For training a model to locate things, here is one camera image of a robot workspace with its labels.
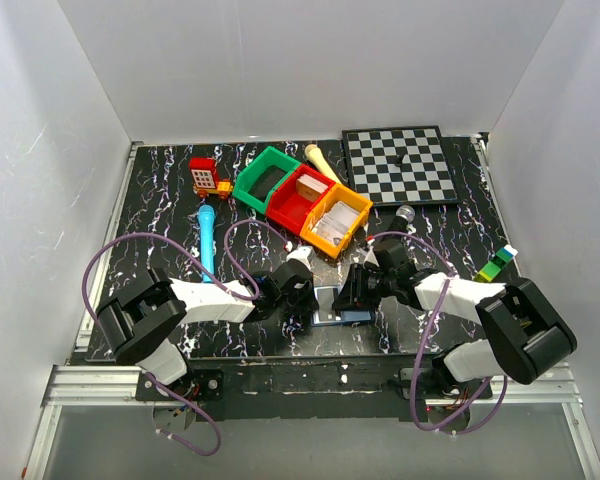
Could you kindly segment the navy blue card holder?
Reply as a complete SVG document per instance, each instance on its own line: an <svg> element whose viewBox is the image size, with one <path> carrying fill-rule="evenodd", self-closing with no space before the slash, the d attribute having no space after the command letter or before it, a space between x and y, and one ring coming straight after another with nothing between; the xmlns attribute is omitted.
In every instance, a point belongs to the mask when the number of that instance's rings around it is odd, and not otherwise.
<svg viewBox="0 0 600 480"><path fill-rule="evenodd" d="M353 311L342 311L342 312L335 311L340 316L340 320L337 323L332 323L332 324L327 324L327 325L315 325L313 323L315 312L313 313L313 317L311 318L311 325L313 327L369 324L369 323L372 323L375 321L375 314L368 310L353 310Z"/></svg>

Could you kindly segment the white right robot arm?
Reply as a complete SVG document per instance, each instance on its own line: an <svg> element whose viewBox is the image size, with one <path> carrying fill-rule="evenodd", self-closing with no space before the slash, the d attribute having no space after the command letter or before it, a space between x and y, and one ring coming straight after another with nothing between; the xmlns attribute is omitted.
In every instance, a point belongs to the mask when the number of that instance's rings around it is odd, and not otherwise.
<svg viewBox="0 0 600 480"><path fill-rule="evenodd" d="M393 297L484 331L483 339L455 345L432 361L425 377L439 390L497 375L529 385L576 350L575 334L533 281L484 283L419 269L393 231L372 237L371 244L364 262L350 266L333 310L374 311Z"/></svg>

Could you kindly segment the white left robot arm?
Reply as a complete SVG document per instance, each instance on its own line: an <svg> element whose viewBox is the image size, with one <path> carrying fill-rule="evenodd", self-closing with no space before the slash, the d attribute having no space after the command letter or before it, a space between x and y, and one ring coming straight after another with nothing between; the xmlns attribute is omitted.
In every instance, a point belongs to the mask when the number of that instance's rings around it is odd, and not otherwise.
<svg viewBox="0 0 600 480"><path fill-rule="evenodd" d="M118 365L138 366L169 386L188 375L184 354L169 340L176 327L253 323L278 312L300 318L318 307L312 272L291 259L273 272L258 272L253 282L222 286L171 279L163 269L151 268L102 301L95 313Z"/></svg>

